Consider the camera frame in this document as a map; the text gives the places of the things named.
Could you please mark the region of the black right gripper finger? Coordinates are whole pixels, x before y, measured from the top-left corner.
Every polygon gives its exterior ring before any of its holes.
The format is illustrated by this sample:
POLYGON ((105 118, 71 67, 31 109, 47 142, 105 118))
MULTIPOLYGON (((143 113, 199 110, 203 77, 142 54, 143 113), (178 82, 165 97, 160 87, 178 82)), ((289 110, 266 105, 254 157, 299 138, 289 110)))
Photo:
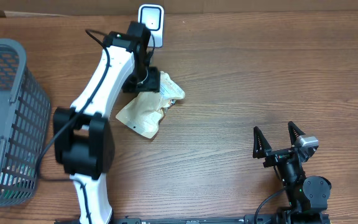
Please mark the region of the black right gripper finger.
POLYGON ((272 147, 266 140, 262 131, 255 126, 254 127, 254 146, 253 146, 253 158, 264 158, 268 156, 272 151, 272 147))
POLYGON ((291 145, 295 145, 298 136, 305 135, 305 133, 293 121, 288 122, 288 131, 291 145))

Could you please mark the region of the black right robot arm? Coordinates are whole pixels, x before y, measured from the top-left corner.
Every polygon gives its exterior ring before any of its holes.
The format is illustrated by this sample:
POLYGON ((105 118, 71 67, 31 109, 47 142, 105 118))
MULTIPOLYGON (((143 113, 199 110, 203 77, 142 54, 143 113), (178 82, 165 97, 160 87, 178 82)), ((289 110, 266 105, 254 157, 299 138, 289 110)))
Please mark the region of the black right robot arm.
POLYGON ((259 127, 253 128, 253 157, 264 159, 265 168, 273 167, 283 188, 266 198, 249 218, 251 223, 330 223, 323 212, 328 208, 332 184, 322 176, 307 176, 302 164, 319 147, 318 138, 305 134, 294 122, 288 123, 291 147, 274 151, 259 127), (272 215, 261 215, 262 207, 271 199, 286 193, 289 206, 280 207, 272 215))

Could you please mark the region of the beige paper pouch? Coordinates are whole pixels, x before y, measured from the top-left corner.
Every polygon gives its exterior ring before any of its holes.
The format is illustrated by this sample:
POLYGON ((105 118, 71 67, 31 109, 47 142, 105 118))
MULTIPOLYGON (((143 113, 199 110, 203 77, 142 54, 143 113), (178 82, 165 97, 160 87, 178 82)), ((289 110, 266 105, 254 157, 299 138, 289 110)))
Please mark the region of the beige paper pouch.
POLYGON ((141 136, 152 139, 158 132, 159 122, 165 111, 183 100, 185 92, 170 78, 160 72, 160 91, 140 92, 116 115, 116 119, 141 136))

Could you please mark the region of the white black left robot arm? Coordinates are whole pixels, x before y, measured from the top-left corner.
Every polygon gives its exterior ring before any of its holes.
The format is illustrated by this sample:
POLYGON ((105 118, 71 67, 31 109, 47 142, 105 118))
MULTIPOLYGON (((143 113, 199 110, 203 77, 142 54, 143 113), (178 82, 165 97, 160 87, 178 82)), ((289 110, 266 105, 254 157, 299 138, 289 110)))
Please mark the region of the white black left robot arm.
POLYGON ((87 86, 69 108, 53 114, 56 161, 75 185, 80 216, 76 223, 112 223, 106 174, 115 145, 109 119, 118 95, 160 90, 160 74, 150 64, 152 31, 132 21, 125 33, 111 31, 96 42, 103 51, 87 86))

